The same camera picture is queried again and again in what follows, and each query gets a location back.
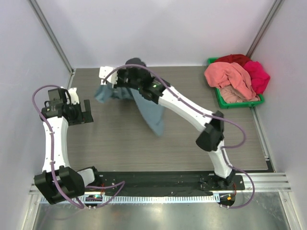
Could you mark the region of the light blue t shirt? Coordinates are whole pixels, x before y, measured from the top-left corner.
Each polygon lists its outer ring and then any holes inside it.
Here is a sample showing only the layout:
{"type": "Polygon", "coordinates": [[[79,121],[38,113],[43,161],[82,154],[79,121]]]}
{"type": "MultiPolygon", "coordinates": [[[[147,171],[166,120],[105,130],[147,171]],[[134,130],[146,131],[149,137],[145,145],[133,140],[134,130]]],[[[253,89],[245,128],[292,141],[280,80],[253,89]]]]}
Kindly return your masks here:
{"type": "Polygon", "coordinates": [[[106,103],[110,99],[133,100],[149,128],[157,136],[163,135],[164,107],[145,100],[137,90],[125,87],[113,88],[111,83],[107,83],[98,87],[94,97],[100,103],[106,103]]]}

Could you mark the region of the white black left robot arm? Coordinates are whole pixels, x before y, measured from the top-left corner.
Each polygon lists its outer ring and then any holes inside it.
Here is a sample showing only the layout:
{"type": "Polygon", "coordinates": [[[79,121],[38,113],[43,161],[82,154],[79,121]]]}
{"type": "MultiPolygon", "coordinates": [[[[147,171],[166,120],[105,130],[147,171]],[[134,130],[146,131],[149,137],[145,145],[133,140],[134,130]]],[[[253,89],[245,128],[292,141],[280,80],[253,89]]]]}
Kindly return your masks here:
{"type": "Polygon", "coordinates": [[[83,209],[79,200],[85,193],[101,188],[102,180],[94,166],[75,171],[67,152],[67,131],[70,126],[93,122],[89,100],[82,111],[76,88],[65,89],[51,85],[44,107],[35,106],[45,131],[45,157],[42,172],[34,176],[34,184],[50,204],[68,201],[83,209]]]}

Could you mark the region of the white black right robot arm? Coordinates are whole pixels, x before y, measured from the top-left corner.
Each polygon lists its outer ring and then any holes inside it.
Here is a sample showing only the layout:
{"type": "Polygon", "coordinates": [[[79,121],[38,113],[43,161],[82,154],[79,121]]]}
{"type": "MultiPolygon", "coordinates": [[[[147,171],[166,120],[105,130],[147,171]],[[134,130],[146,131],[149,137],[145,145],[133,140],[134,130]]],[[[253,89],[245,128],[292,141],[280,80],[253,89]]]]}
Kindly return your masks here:
{"type": "Polygon", "coordinates": [[[207,152],[213,163],[214,179],[221,189],[234,183],[235,171],[229,165],[224,145],[224,114],[193,103],[169,82],[154,74],[139,58],[132,58],[116,71],[116,87],[136,90],[142,98],[175,112],[198,131],[196,145],[207,152]]]}

